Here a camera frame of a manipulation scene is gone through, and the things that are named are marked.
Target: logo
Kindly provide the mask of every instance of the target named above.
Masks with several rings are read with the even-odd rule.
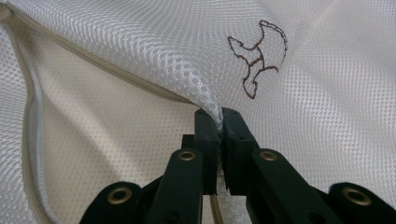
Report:
[[[228,36],[228,43],[233,55],[243,60],[247,65],[247,72],[242,78],[242,85],[250,99],[256,97],[259,84],[258,76],[269,70],[278,73],[288,50],[288,39],[279,27],[268,21],[260,21],[259,26],[262,30],[262,36],[250,48],[247,48],[244,42]]]

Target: black clamp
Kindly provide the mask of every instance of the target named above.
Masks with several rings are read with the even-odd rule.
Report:
[[[223,133],[195,112],[162,177],[140,188],[119,182],[103,189],[81,223],[201,223],[202,195],[216,194],[221,161],[232,195],[247,196],[253,223],[396,223],[396,211],[363,187],[340,183],[329,194],[309,186],[272,149],[260,148],[241,115],[223,108]]]

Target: zipper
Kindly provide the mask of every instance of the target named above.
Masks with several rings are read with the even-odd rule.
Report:
[[[179,96],[175,94],[172,91],[169,91],[168,89],[158,86],[154,83],[151,83],[149,81],[146,81],[145,79],[138,77],[118,66],[116,66],[114,63],[110,63],[108,61],[105,61],[92,53],[89,53],[87,50],[82,49],[81,47],[71,43],[70,41],[62,38],[59,35],[56,35],[53,33],[51,30],[45,28],[35,20],[33,20],[30,16],[26,15],[25,13],[21,12],[17,8],[15,8],[12,5],[7,5],[11,11],[15,14],[15,16],[18,17],[21,21],[26,23],[27,25],[33,27],[36,29],[38,32],[42,33],[58,45],[62,46],[63,48],[73,52],[76,54],[78,57],[86,60],[89,63],[94,64],[95,66],[107,71],[111,75],[118,77],[130,84],[133,84],[137,88],[147,91],[153,95],[156,95],[158,97],[170,100],[170,101],[175,101],[175,102],[180,102],[180,103],[186,103],[186,104],[192,104],[192,102],[182,96]]]
[[[6,6],[0,6],[0,14],[7,13],[7,17],[2,18],[3,25],[6,27],[8,32],[8,37],[11,42],[11,46],[14,49],[15,57],[17,58],[18,64],[20,66],[21,72],[23,73],[25,85],[26,85],[26,107],[23,114],[23,130],[22,130],[22,181],[23,187],[26,193],[27,201],[29,203],[29,208],[35,216],[37,223],[52,223],[50,217],[47,215],[45,209],[43,208],[37,189],[35,187],[35,181],[33,178],[32,161],[29,151],[29,133],[27,125],[29,124],[29,111],[34,100],[34,89],[33,82],[29,74],[29,70],[24,62],[21,55],[21,50],[18,45],[18,41],[11,26],[7,23],[11,19],[12,13]]]

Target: brown stitching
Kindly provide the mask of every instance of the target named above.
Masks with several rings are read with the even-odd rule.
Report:
[[[281,65],[283,64],[283,62],[285,61],[285,58],[286,58],[286,51],[288,50],[288,39],[286,38],[285,33],[284,33],[279,27],[277,27],[275,24],[272,24],[272,23],[270,23],[270,22],[268,22],[268,21],[259,21],[259,26],[261,27],[261,30],[262,30],[262,37],[261,37],[261,38],[259,39],[259,41],[258,41],[255,45],[253,45],[253,47],[251,47],[251,48],[246,48],[246,47],[244,46],[245,44],[244,44],[242,41],[237,40],[237,39],[233,38],[232,36],[228,36],[228,38],[227,38],[227,39],[228,39],[228,44],[230,45],[230,48],[231,48],[231,50],[233,51],[233,55],[234,55],[236,58],[242,59],[242,60],[246,63],[246,65],[247,65],[247,75],[246,75],[245,77],[242,78],[242,84],[243,84],[245,93],[247,94],[247,96],[248,96],[250,99],[254,99],[254,98],[256,97],[257,86],[258,86],[258,82],[256,81],[256,78],[257,78],[257,76],[258,76],[260,73],[263,73],[264,71],[270,70],[270,69],[276,70],[277,73],[279,72],[278,67],[276,67],[276,66],[274,66],[274,65],[265,66],[265,59],[264,59],[264,56],[263,56],[263,54],[262,54],[262,49],[260,48],[260,44],[262,43],[262,41],[264,40],[264,37],[265,37],[264,27],[270,28],[270,29],[272,29],[272,30],[278,32],[278,33],[280,34],[281,38],[283,39],[283,43],[284,43],[284,45],[285,45],[285,48],[284,48],[284,51],[283,51],[283,59],[282,59],[282,62],[281,62],[281,64],[280,64],[280,66],[281,66]],[[246,49],[246,50],[248,50],[248,51],[251,51],[251,52],[257,50],[257,52],[259,53],[259,57],[256,58],[255,60],[253,60],[253,61],[250,63],[250,62],[248,61],[248,58],[247,58],[247,57],[245,57],[244,55],[237,54],[237,53],[235,52],[235,49],[233,48],[232,42],[236,42],[236,43],[239,45],[239,47],[241,47],[242,49]],[[251,67],[252,67],[254,64],[259,63],[259,62],[262,62],[262,68],[259,69],[259,71],[258,71],[256,74],[254,74],[253,79],[252,79],[252,82],[251,82],[251,83],[254,85],[254,91],[253,91],[253,92],[249,92],[249,91],[247,90],[247,87],[246,87],[245,83],[246,83],[246,81],[250,78],[250,75],[251,75],[251,74],[250,74],[250,72],[251,72]]]

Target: brass rivet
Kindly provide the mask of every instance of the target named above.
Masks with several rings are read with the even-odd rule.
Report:
[[[275,161],[277,159],[277,155],[270,151],[262,151],[260,156],[266,161]]]
[[[195,158],[195,153],[191,151],[183,151],[178,154],[178,158],[183,161],[192,161]]]
[[[107,201],[111,204],[120,204],[120,203],[125,203],[131,197],[132,197],[132,191],[129,188],[119,187],[119,188],[113,189],[107,195]]]
[[[367,196],[365,193],[361,192],[360,190],[346,187],[343,188],[342,192],[344,197],[346,197],[348,200],[355,204],[367,206],[370,205],[372,202],[370,197]]]

